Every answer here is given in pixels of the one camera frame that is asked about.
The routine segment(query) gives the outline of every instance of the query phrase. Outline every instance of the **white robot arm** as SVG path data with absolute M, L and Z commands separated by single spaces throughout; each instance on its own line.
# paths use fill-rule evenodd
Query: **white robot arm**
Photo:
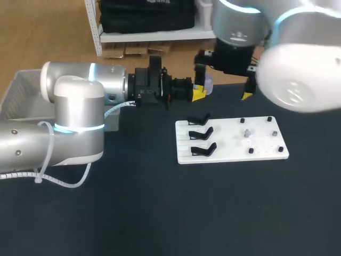
M 263 94 L 292 111 L 308 113 L 340 108 L 341 1 L 217 0 L 214 3 L 213 31 L 220 45 L 228 48 L 225 51 L 239 51 L 244 57 L 264 39 L 266 27 L 272 30 L 272 36 L 256 71 Z M 225 62 L 238 63 L 238 54 L 232 56 L 235 59 Z M 237 74 L 231 68 L 226 73 Z

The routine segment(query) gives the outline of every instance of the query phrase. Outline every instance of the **black bag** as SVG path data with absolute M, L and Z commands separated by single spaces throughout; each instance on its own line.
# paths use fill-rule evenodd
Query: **black bag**
M 193 0 L 102 0 L 105 33 L 149 33 L 194 27 Z

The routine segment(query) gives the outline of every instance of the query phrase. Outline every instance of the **white shelf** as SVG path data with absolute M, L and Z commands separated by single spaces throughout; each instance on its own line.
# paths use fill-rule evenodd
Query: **white shelf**
M 175 41 L 215 38 L 215 35 L 212 31 L 204 31 L 204 28 L 199 24 L 197 24 L 194 28 L 176 31 L 140 34 L 106 34 L 103 32 L 102 25 L 97 27 L 96 21 L 98 18 L 96 17 L 96 0 L 84 0 L 84 2 L 97 56 L 102 56 L 102 43 Z
M 102 33 L 100 36 L 101 43 L 175 41 L 211 38 L 215 38 L 213 31 L 204 31 L 204 29 L 200 26 L 195 26 L 190 29 L 176 31 L 160 31 L 154 33 L 139 34 Z

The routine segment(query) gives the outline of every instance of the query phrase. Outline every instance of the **gray storage bin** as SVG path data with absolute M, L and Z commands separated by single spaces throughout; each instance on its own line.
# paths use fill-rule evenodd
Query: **gray storage bin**
M 118 131 L 117 110 L 104 121 L 106 132 Z M 54 104 L 43 99 L 40 92 L 40 70 L 18 71 L 3 96 L 0 105 L 0 121 L 15 120 L 39 123 L 48 121 L 54 124 Z

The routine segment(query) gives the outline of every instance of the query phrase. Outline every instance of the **cardboard box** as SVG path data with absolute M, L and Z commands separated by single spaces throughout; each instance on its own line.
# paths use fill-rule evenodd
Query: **cardboard box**
M 125 53 L 125 43 L 102 44 L 102 55 L 106 59 L 122 59 Z
M 170 41 L 151 42 L 148 46 L 148 54 L 163 56 L 171 50 L 171 47 L 172 42 Z
M 148 56 L 148 42 L 126 43 L 125 56 L 142 58 Z

